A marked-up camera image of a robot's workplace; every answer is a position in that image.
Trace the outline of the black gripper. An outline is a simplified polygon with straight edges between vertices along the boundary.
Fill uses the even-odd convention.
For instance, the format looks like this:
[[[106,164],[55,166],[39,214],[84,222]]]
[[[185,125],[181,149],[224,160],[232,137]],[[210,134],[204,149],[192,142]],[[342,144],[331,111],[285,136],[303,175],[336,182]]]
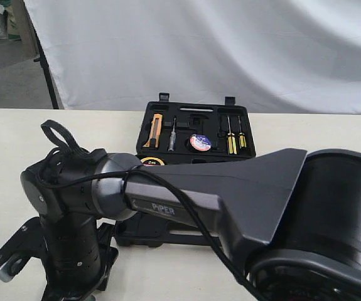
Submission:
[[[46,273],[43,300],[87,300],[107,288],[119,251],[110,245],[114,225],[97,226],[91,216],[40,218],[45,242],[41,259]]]

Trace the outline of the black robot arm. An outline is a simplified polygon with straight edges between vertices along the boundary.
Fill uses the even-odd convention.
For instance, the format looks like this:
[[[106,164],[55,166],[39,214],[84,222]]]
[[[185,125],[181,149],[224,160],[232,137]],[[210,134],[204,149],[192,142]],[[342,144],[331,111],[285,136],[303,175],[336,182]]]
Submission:
[[[259,300],[361,300],[361,153],[283,149],[234,162],[144,166],[53,149],[21,173],[64,298],[107,262],[96,221],[139,212],[198,228]]]

